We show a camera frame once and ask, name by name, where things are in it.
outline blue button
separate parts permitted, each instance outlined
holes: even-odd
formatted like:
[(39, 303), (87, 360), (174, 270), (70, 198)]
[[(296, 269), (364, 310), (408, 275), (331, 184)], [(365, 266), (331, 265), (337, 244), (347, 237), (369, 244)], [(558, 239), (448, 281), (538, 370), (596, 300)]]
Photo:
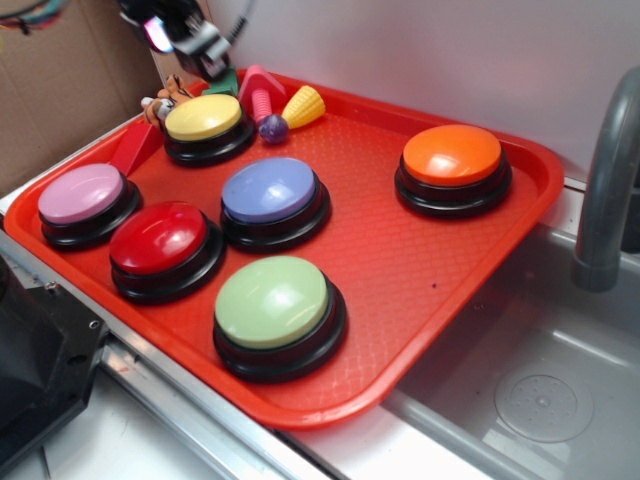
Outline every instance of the blue button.
[(247, 165), (222, 189), (230, 217), (246, 223), (269, 223), (300, 211), (313, 197), (313, 170), (295, 158), (272, 157)]

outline button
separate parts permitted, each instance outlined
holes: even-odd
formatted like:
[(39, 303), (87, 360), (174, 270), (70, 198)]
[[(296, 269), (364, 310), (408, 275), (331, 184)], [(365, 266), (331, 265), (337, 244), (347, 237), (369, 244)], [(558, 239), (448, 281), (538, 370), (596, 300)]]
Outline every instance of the button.
[(470, 185), (500, 164), (501, 146), (490, 132), (469, 125), (443, 125), (411, 138), (403, 157), (416, 180), (440, 187)]
[(327, 283), (315, 265), (296, 257), (269, 257), (227, 280), (218, 294), (215, 315), (236, 344), (272, 349), (310, 332), (325, 314), (327, 302)]
[(247, 223), (267, 223), (298, 212), (315, 191), (313, 170), (286, 157), (267, 158), (233, 175), (222, 189), (231, 217)]
[(38, 210), (53, 224), (81, 222), (106, 210), (123, 188), (122, 175), (114, 166), (85, 165), (51, 182), (38, 199)]
[(184, 202), (146, 207), (125, 221), (111, 239), (111, 259), (134, 275), (164, 272), (189, 259), (207, 233), (202, 212)]
[(199, 141), (226, 132), (241, 117), (240, 102), (235, 97), (203, 95), (174, 108), (165, 120), (165, 128), (176, 140)]

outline white wall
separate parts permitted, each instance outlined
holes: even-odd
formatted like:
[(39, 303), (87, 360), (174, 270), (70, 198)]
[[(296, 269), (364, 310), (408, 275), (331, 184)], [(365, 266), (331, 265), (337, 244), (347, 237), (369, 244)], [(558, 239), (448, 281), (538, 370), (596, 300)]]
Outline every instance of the white wall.
[[(226, 32), (244, 0), (208, 0)], [(232, 52), (268, 70), (519, 135), (587, 177), (640, 64), (638, 0), (257, 0)]]

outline drain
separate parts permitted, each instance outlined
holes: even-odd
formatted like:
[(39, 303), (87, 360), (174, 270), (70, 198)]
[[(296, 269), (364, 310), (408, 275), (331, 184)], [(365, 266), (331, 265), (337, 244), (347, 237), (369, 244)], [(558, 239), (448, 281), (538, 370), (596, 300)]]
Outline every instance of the drain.
[(580, 435), (593, 416), (586, 386), (566, 369), (545, 363), (508, 373), (495, 397), (500, 418), (519, 435), (536, 442), (564, 442)]

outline toy figure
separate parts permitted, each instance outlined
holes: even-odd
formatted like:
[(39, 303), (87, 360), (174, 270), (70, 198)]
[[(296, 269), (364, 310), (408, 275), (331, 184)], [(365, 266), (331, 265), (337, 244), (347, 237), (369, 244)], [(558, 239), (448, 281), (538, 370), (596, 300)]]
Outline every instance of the toy figure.
[(147, 123), (164, 132), (167, 115), (178, 105), (191, 100), (193, 95), (185, 88), (184, 80), (178, 75), (167, 77), (167, 87), (158, 92), (156, 98), (145, 97), (140, 102)]

